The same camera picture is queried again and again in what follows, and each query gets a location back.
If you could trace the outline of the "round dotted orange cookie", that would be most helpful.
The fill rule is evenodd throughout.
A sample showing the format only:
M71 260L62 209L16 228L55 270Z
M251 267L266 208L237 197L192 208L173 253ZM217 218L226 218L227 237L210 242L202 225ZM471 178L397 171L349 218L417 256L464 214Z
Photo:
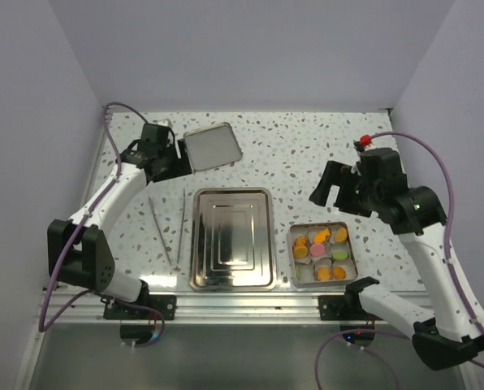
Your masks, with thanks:
M300 260L309 255L309 248L306 245L295 245L292 252L294 259Z

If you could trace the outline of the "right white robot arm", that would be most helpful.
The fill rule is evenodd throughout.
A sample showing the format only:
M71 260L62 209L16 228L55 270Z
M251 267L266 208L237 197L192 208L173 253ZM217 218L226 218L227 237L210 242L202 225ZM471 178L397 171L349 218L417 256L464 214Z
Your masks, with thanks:
M408 184L399 154L390 148L359 153L353 165L330 160L309 200L324 206L332 187L335 208L351 215L377 213L408 251L432 308L426 310L388 291L373 277L345 288L344 309L362 319L372 314L408 337L433 371L472 361L484 351L484 309L479 305L445 236L451 216L437 194Z

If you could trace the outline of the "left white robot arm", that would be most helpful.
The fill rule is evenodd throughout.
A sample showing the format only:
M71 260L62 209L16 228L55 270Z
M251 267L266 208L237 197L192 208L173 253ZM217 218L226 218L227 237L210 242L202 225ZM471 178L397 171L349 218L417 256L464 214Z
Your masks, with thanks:
M116 166L98 191L67 220L48 227L50 283L63 282L121 300L133 319L151 308L146 284L115 267L108 238L132 199L151 183L191 174L183 141L167 119L146 123L140 138L116 155Z

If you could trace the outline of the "flower edged orange cookie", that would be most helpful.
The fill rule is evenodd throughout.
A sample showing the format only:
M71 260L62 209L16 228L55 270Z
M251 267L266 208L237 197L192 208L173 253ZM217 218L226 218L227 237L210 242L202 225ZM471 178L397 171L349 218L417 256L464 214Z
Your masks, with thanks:
M332 279L331 269L329 267L319 267L315 271L316 281L327 282Z

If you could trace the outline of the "orange chip cookie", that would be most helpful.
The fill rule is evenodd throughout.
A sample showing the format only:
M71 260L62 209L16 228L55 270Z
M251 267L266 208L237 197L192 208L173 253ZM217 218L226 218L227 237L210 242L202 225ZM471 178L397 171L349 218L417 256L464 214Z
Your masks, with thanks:
M336 280L345 280L347 278L347 272L341 266L334 266L332 268L332 275Z

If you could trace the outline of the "pink cookie tin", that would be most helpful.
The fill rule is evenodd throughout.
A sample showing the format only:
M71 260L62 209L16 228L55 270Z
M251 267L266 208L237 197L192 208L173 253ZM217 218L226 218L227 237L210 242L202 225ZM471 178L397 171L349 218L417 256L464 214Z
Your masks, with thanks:
M343 244L336 244L334 242L333 235L338 228L345 227L348 230L348 239ZM331 230L331 238L324 244L326 246L326 254L320 258L313 258L310 255L296 260L293 257L294 241L299 236L306 236L306 246L310 249L313 244L314 235L323 228L329 228ZM355 281L359 275L357 270L357 262L353 253L352 243L350 239L350 232L348 225L343 222L329 222L329 223L299 223L290 226L287 233L288 255L290 258L290 266L292 269L292 284L296 288L329 288L332 286L344 286ZM344 261L334 261L332 259L332 253L336 251L347 251L348 259ZM295 265L300 268L300 282L296 279ZM346 279L332 279L327 282L316 281L315 271L319 267L342 267L347 272Z

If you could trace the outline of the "square tin lid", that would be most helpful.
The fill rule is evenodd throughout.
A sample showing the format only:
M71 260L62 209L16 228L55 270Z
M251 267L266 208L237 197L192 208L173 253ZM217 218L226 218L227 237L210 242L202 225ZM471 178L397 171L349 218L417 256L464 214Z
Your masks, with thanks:
M232 126L227 122L186 132L184 144L194 172L236 163L243 157Z

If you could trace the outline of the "pink sandwich cookie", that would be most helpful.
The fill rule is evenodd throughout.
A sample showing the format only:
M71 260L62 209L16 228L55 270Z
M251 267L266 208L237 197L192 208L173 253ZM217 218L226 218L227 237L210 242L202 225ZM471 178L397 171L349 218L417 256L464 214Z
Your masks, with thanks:
M309 252L313 258L320 258L326 254L326 246L320 243L312 244Z

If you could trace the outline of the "orange fish cookie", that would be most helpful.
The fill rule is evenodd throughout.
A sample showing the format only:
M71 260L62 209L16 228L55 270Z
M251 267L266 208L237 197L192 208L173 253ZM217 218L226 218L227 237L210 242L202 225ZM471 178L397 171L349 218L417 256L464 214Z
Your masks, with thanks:
M314 235L313 243L324 245L330 238L331 230L328 227L325 227Z

